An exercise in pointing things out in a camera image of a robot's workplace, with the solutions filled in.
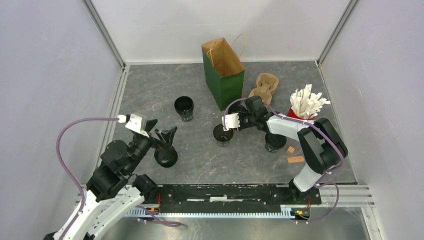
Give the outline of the black coffee cup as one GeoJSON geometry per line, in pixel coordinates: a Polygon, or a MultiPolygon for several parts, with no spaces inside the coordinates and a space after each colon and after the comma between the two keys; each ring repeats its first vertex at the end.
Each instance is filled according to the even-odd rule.
{"type": "Polygon", "coordinates": [[[283,148],[287,143],[287,138],[283,135],[266,133],[265,135],[265,149],[274,153],[283,148]]]}
{"type": "Polygon", "coordinates": [[[224,130],[224,127],[222,124],[218,124],[214,127],[212,135],[220,147],[226,147],[229,145],[230,140],[234,136],[234,131],[232,129],[224,130]]]}
{"type": "Polygon", "coordinates": [[[194,117],[194,102],[188,96],[180,96],[174,101],[174,109],[183,122],[189,122],[194,117]]]}

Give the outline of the black coffee cup front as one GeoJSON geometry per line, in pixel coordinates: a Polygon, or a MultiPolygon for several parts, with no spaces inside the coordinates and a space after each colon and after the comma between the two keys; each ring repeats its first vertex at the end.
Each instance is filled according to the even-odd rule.
{"type": "Polygon", "coordinates": [[[287,138],[283,135],[266,133],[265,135],[265,149],[274,153],[283,148],[287,143],[287,138]]]}

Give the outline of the green paper bag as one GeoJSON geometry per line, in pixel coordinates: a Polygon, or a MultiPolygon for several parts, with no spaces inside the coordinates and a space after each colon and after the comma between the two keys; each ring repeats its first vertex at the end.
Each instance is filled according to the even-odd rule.
{"type": "Polygon", "coordinates": [[[221,37],[201,45],[205,82],[220,111],[242,97],[245,67],[241,56],[246,46],[247,37],[243,33],[231,44],[221,37]],[[240,37],[244,38],[244,44],[241,52],[237,53],[234,44],[240,37]]]}

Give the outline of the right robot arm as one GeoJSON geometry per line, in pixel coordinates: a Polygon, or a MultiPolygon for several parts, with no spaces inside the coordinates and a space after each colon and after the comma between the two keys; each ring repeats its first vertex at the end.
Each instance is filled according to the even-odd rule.
{"type": "Polygon", "coordinates": [[[255,127],[265,132],[265,143],[271,152],[281,149],[287,139],[300,144],[305,165],[289,182],[288,196],[293,203],[306,201],[309,190],[317,186],[325,174],[344,164],[348,148],[328,119],[293,118],[266,106],[259,96],[243,101],[244,105],[229,107],[230,114],[222,119],[226,128],[243,130],[255,127]]]}

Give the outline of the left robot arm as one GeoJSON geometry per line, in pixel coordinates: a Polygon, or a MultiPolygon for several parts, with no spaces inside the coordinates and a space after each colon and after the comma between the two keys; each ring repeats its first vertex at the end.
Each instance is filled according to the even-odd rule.
{"type": "Polygon", "coordinates": [[[100,240],[130,210],[145,203],[153,203],[158,196],[158,185],[146,174],[137,175],[130,186],[128,182],[134,170],[150,149],[154,159],[164,167],[176,164],[178,154],[173,147],[177,126],[166,130],[155,129],[157,119],[146,119],[135,113],[105,117],[104,121],[124,124],[133,134],[132,141],[113,140],[101,154],[101,163],[94,170],[83,188],[63,161],[60,152],[62,136],[70,127],[88,121],[100,121],[101,117],[88,117],[68,124],[57,137],[56,154],[62,168],[77,186],[81,200],[65,224],[56,232],[48,233],[46,240],[100,240]]]}

